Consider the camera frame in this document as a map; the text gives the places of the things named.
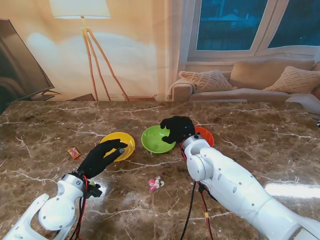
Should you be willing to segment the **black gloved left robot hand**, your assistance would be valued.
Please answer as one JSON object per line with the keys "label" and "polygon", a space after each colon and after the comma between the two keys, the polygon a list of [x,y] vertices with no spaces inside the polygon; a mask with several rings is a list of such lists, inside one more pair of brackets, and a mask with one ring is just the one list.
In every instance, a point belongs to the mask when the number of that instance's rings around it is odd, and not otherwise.
{"label": "black gloved left robot hand", "polygon": [[98,144],[93,148],[77,169],[77,173],[87,179],[102,173],[106,167],[119,158],[128,145],[121,140],[112,139]]}

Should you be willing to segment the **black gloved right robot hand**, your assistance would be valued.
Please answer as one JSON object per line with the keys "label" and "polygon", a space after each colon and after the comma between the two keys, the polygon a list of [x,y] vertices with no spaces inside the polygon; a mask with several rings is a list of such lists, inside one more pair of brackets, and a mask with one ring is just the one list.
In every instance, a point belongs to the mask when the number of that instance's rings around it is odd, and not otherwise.
{"label": "black gloved right robot hand", "polygon": [[169,135],[162,137],[162,141],[168,144],[180,144],[183,140],[196,134],[192,120],[186,116],[165,118],[161,121],[160,128],[169,130]]}

